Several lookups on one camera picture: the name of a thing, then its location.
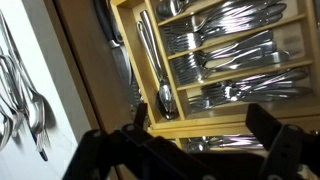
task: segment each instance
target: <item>utensil compartment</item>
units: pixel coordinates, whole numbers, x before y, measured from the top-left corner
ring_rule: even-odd
[[[312,0],[284,0],[282,2],[287,4],[287,9],[284,11],[284,18],[280,21],[257,29],[214,38],[196,49],[174,55],[169,55],[165,50],[166,45],[160,35],[161,26],[201,12],[222,1],[199,1],[197,2],[198,4],[195,3],[190,6],[185,12],[164,21],[159,20],[155,15],[154,9],[159,2],[159,0],[112,0],[112,8],[114,9],[121,35],[128,50],[133,71],[136,74],[144,101],[148,103],[151,129],[161,130],[166,128],[204,127],[207,125],[243,123],[246,117],[247,103],[234,102],[216,107],[213,110],[192,114],[189,109],[188,97],[199,93],[200,88],[204,85],[302,66],[308,69],[309,77],[304,81],[299,82],[299,84],[304,87],[311,87],[313,90],[311,95],[279,102],[261,103],[261,105],[279,119],[320,115],[320,56],[318,52],[319,45],[316,38],[315,16],[312,11]],[[172,92],[176,99],[180,117],[174,121],[167,121],[162,118],[155,105],[159,83],[136,30],[136,21],[140,20],[140,12],[142,10],[147,10],[149,13],[151,24],[155,31],[156,42],[160,51],[159,55],[163,59]],[[268,29],[274,31],[274,41],[277,43],[277,49],[286,50],[291,54],[290,61],[258,68],[246,68],[230,72],[214,73],[210,78],[203,82],[194,82],[187,85],[179,85],[175,81],[174,73],[170,66],[170,63],[174,58],[198,50],[206,52],[217,49],[224,45],[228,45],[235,40]]]

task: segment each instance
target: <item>wooden cutlery organizer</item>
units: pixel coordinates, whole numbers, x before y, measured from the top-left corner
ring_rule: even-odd
[[[243,122],[246,118],[248,103],[229,103],[218,106],[212,110],[192,114],[190,113],[188,97],[199,93],[200,88],[204,85],[302,66],[308,69],[309,78],[299,82],[299,84],[305,87],[311,87],[313,90],[311,95],[285,101],[261,103],[261,105],[273,116],[288,123],[306,123],[308,120],[310,120],[310,122],[320,123],[320,118],[318,120],[314,118],[320,116],[320,56],[316,18],[312,0],[281,1],[287,4],[287,9],[283,12],[283,18],[278,22],[249,31],[212,38],[193,50],[173,55],[167,53],[166,43],[163,42],[160,35],[162,26],[204,11],[220,2],[223,1],[199,0],[191,5],[185,12],[161,21],[155,14],[155,7],[159,3],[159,0],[112,0],[112,8],[124,39],[132,68],[144,101],[148,103],[148,114],[151,121],[150,133],[168,138],[180,138],[247,132]],[[140,12],[143,10],[147,10],[150,16],[160,56],[163,59],[163,64],[176,99],[179,117],[173,121],[162,118],[155,103],[159,83],[136,30],[136,22],[141,20]],[[198,50],[209,51],[217,49],[218,47],[232,44],[238,39],[268,29],[274,32],[274,41],[277,42],[278,50],[286,50],[291,54],[290,61],[264,67],[215,73],[201,83],[195,82],[187,85],[179,85],[175,81],[174,74],[170,67],[170,61],[174,58]],[[318,126],[314,126],[315,129],[320,128],[319,123],[317,123]]]

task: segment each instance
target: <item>metal spoon handle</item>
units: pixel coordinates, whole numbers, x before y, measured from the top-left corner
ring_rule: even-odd
[[[162,76],[166,77],[167,73],[166,73],[166,71],[165,71],[165,69],[164,69],[164,67],[162,65],[161,60],[160,60],[160,56],[159,56],[159,53],[158,53],[158,48],[157,48],[157,44],[156,44],[156,41],[155,41],[155,36],[154,36],[154,33],[153,33],[153,29],[152,29],[152,25],[151,25],[151,21],[150,21],[148,12],[146,10],[144,10],[144,11],[142,11],[140,13],[140,16],[141,16],[142,22],[145,25],[146,32],[149,35],[149,39],[150,39],[150,42],[151,42],[150,48],[153,49],[156,63],[159,66],[159,69],[160,69],[160,72],[162,73]]]
[[[164,77],[161,73],[161,69],[160,69],[159,65],[157,64],[153,48],[151,48],[152,42],[151,42],[150,37],[147,33],[146,27],[145,27],[144,23],[141,21],[138,21],[136,26],[137,26],[140,40],[141,40],[141,42],[147,52],[147,55],[148,55],[149,60],[151,62],[151,65],[152,65],[152,67],[158,77],[159,82],[160,82]]]

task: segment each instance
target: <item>knife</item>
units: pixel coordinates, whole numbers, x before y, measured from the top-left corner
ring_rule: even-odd
[[[112,48],[112,54],[116,62],[120,77],[125,81],[126,84],[130,85],[132,81],[130,60],[125,47],[122,44],[118,44],[116,42],[116,37],[114,36],[112,30],[110,15],[107,11],[107,3],[105,0],[94,0],[93,2],[103,34],[107,39],[110,47]]]
[[[112,48],[112,54],[121,77],[121,84],[125,89],[127,99],[131,105],[137,107],[140,103],[141,97],[139,94],[139,87],[132,72],[130,60],[125,47],[123,44],[117,43],[119,38],[116,38],[112,29],[112,21],[108,12],[107,2],[106,0],[94,0],[93,2],[103,34]]]

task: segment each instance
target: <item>kitchen utensil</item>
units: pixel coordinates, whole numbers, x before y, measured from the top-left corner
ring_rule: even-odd
[[[1,32],[3,34],[4,40],[6,42],[6,45],[8,47],[9,55],[13,58],[14,66],[17,69],[18,73],[21,75],[21,78],[22,78],[25,86],[33,89],[33,94],[38,97],[39,101],[41,101],[41,99],[43,101],[44,97],[35,90],[35,88],[34,88],[34,86],[32,84],[32,81],[31,81],[31,79],[30,79],[30,77],[29,77],[29,75],[27,73],[27,70],[26,70],[26,68],[24,66],[24,63],[23,63],[23,61],[22,61],[22,59],[21,59],[21,57],[19,55],[18,49],[17,49],[17,47],[16,47],[16,45],[14,43],[14,40],[12,38],[10,29],[7,26],[7,23],[5,21],[5,18],[3,16],[2,11],[0,11],[0,28],[1,28]],[[20,91],[19,94],[23,94],[22,86],[18,86],[18,89]],[[28,126],[30,128],[30,132],[32,134],[33,140],[37,144],[37,149],[40,150],[40,147],[42,146],[42,144],[40,144],[40,142],[43,142],[43,140],[41,140],[39,138],[44,137],[45,138],[45,141],[44,141],[45,144],[48,144],[49,143],[48,135],[47,135],[45,130],[41,131],[41,135],[37,134],[38,132],[35,132],[35,129],[32,129],[30,127],[29,123],[27,123],[27,124],[28,124]],[[39,151],[39,153],[40,153],[40,155],[41,155],[41,157],[42,157],[42,159],[44,161],[48,161],[47,155],[46,155],[46,153],[45,153],[43,148],[41,148],[41,151]]]
[[[259,13],[257,16],[277,14],[278,8],[267,8],[277,1],[227,1],[221,5],[212,8],[204,13],[195,14],[190,17],[177,20],[163,26],[166,35],[184,34],[197,32],[202,28],[213,28],[216,26],[235,25],[249,22],[254,16],[248,16]]]
[[[174,52],[182,52],[182,51],[194,49],[194,48],[199,47],[208,38],[213,38],[213,37],[218,37],[221,35],[226,35],[226,34],[230,34],[230,33],[235,33],[235,32],[258,28],[258,27],[265,26],[270,23],[277,22],[281,18],[282,18],[282,14],[278,14],[278,15],[275,15],[272,17],[265,17],[265,18],[257,19],[256,21],[252,21],[250,23],[247,23],[247,24],[244,24],[241,26],[237,26],[237,27],[215,28],[215,29],[212,29],[211,31],[204,33],[204,34],[187,33],[187,34],[178,36],[176,39],[170,41],[169,42],[169,50],[174,53]]]
[[[10,56],[0,55],[0,66],[4,77],[4,80],[1,78],[2,85],[6,91],[11,107],[15,110],[14,114],[16,115],[16,121],[12,132],[12,136],[15,137],[20,127],[23,125],[23,113],[25,113],[24,109],[26,102],[24,97],[19,94],[19,88],[15,82],[18,74]]]
[[[160,19],[168,19],[185,11],[196,0],[163,0],[156,7]]]
[[[214,7],[209,11],[205,11],[200,14],[195,14],[190,17],[166,24],[163,26],[163,30],[166,34],[183,34],[188,32],[197,32],[213,18],[216,18],[217,16],[230,11],[233,8],[231,5],[234,4],[237,4],[237,1],[224,2],[221,5]]]
[[[0,106],[0,114],[3,117],[3,121],[0,124],[0,151],[7,145],[12,130],[13,130],[13,121],[6,115],[2,107]]]
[[[156,56],[154,55],[155,54],[154,47],[152,45],[152,41],[150,40],[151,37],[149,36],[147,32],[147,28],[145,27],[143,22],[141,21],[137,22],[137,30],[138,30],[140,40],[142,41],[142,44],[146,49],[149,60],[159,80],[160,87],[159,87],[158,94],[161,99],[161,102],[165,107],[166,112],[169,112],[169,113],[177,112],[177,109],[175,107],[175,100],[171,92],[171,86],[169,84],[167,77],[164,76],[165,73],[161,70],[161,68],[157,64]]]
[[[222,56],[222,57],[232,56],[234,54],[237,54],[237,52],[239,52],[240,50],[247,49],[247,48],[256,46],[256,45],[264,43],[264,42],[271,41],[272,39],[273,39],[273,31],[266,30],[266,31],[262,31],[260,33],[254,34],[252,36],[240,39],[227,47],[224,47],[224,48],[221,48],[218,50],[214,50],[209,53],[202,53],[201,51],[199,51],[199,55],[203,56],[204,58],[219,57],[219,56]],[[199,65],[204,66],[205,61],[200,60],[200,59],[199,59],[199,61],[200,61]],[[185,64],[184,61],[185,61],[185,59],[183,57],[179,57],[179,58],[173,60],[173,63],[175,66],[176,64],[179,64],[180,62],[181,62],[181,64]]]
[[[196,52],[189,53],[185,56],[179,57],[177,59],[174,59],[172,64],[175,72],[181,73],[194,66],[205,66],[207,62],[214,61],[217,59],[222,59],[222,58],[236,57],[241,54],[244,54],[245,52],[249,52],[259,48],[262,50],[263,54],[266,55],[266,54],[275,52],[277,49],[277,45],[275,42],[270,41],[270,42],[265,42],[262,44],[249,47],[247,49],[238,50],[233,53],[222,53],[216,56],[214,56],[214,54],[211,55],[210,53],[203,53],[201,51],[196,51]]]
[[[124,47],[124,44],[118,44],[116,42],[121,41],[119,39],[120,34],[118,34],[118,26],[115,21],[112,21],[113,17],[110,17],[110,14],[112,13],[111,7],[109,7],[110,10],[107,11],[107,4],[104,0],[94,0],[93,3],[101,30],[106,40],[108,41],[109,46],[111,47],[113,58],[121,78],[121,84],[123,89],[125,90],[128,102],[134,107],[137,107],[139,105],[138,102],[140,100],[140,97],[137,99],[137,93],[139,88],[137,86],[137,82],[133,82],[136,81],[136,78],[134,78],[134,74],[132,72],[130,64],[130,59]]]
[[[218,139],[208,142],[190,142],[187,147],[187,152],[203,152],[209,151],[211,148],[238,148],[238,149],[263,149],[262,145],[254,139]]]
[[[289,53],[285,51],[262,55],[261,49],[254,49],[216,67],[196,66],[188,69],[177,75],[177,79],[180,85],[183,85],[194,81],[202,81],[215,72],[281,63],[288,61],[290,57]]]
[[[151,42],[151,48],[153,50],[154,54],[154,60],[156,65],[159,67],[160,73],[162,74],[162,77],[159,76],[159,82],[160,82],[160,88],[159,88],[159,95],[160,98],[164,104],[164,107],[168,112],[173,112],[176,111],[175,107],[175,101],[174,97],[171,92],[171,87],[169,84],[169,80],[167,78],[167,73],[164,69],[164,66],[162,65],[162,61],[160,60],[159,52],[158,52],[158,47],[155,41],[155,36],[153,34],[153,29],[151,26],[151,21],[149,18],[149,15],[146,10],[140,12],[140,16],[142,19],[142,22],[144,24],[145,31],[147,32],[147,36],[149,36],[149,40]]]
[[[156,41],[155,41],[155,36],[154,36],[154,33],[153,33],[153,29],[152,29],[152,25],[151,25],[151,21],[150,21],[148,12],[146,10],[141,11],[140,12],[140,17],[141,17],[141,20],[142,20],[143,24],[145,25],[146,31],[147,31],[147,33],[148,33],[148,35],[150,37],[151,44],[152,44],[152,47],[153,47],[152,49],[153,49],[154,55],[155,55],[156,64],[159,67],[159,69],[161,70],[163,76],[167,76],[166,71],[164,69],[164,65],[162,64],[162,61],[160,60],[158,46],[157,46]]]
[[[307,73],[303,68],[297,68],[279,73],[252,76],[238,81],[239,83],[226,81],[208,85],[201,89],[201,95],[190,97],[189,104],[192,112],[195,113],[234,101],[271,102],[302,96],[310,94],[311,89],[293,87],[290,81],[295,82],[306,76]]]
[[[113,30],[111,28],[111,22],[109,12],[107,12],[107,4],[105,0],[93,0],[96,16],[99,21],[101,30],[105,38],[107,39],[110,47],[112,48],[112,54],[115,59],[119,74],[122,75],[121,79],[124,79],[125,84],[129,84],[132,81],[132,70],[128,53],[123,45],[115,42]]]
[[[274,15],[282,13],[286,8],[287,8],[287,5],[284,3],[278,3],[275,5],[269,6],[267,8],[266,6],[260,5],[259,7],[258,5],[257,7],[252,7],[237,15],[223,16],[221,19],[210,21],[206,23],[205,26],[202,28],[204,31],[201,31],[201,30],[200,31],[202,33],[205,33],[206,31],[217,28],[219,26],[234,27],[234,26],[242,25],[244,23],[248,23],[250,21],[255,21],[257,18],[272,17]]]
[[[8,69],[13,68],[12,66],[9,66],[8,68],[6,64],[4,63],[4,59],[0,57],[0,66],[1,66],[1,72],[2,72],[2,77],[0,77],[1,84],[5,90],[5,93],[7,95],[7,98],[9,102],[2,96],[2,93],[0,93],[0,97],[3,100],[3,102],[8,106],[9,110],[11,111],[12,115],[14,116],[15,123],[14,127],[12,130],[12,136],[16,137],[19,129],[23,125],[23,120],[24,120],[24,115],[23,111],[19,109],[19,104],[14,103],[15,99],[19,98],[19,94],[14,94],[13,92],[17,91],[16,85],[14,83],[14,79],[11,76],[11,73]]]

